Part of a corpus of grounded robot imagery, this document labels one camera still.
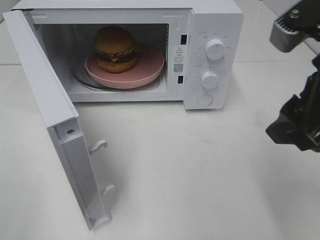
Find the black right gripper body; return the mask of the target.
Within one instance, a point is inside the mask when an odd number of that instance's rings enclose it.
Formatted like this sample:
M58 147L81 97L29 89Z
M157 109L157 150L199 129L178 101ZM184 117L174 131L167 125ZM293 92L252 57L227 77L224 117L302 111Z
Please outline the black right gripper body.
M308 135L320 134L320 55L312 60L316 72L307 78L301 93L303 103L302 127Z

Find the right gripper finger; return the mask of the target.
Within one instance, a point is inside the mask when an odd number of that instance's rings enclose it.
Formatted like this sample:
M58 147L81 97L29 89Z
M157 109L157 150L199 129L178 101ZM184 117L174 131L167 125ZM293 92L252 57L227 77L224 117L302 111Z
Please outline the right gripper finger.
M273 22L269 40L279 51L289 53L310 38L320 41L318 0L299 0L278 16Z
M276 144L295 145L300 151L320 150L320 105L293 95L278 118L265 130Z

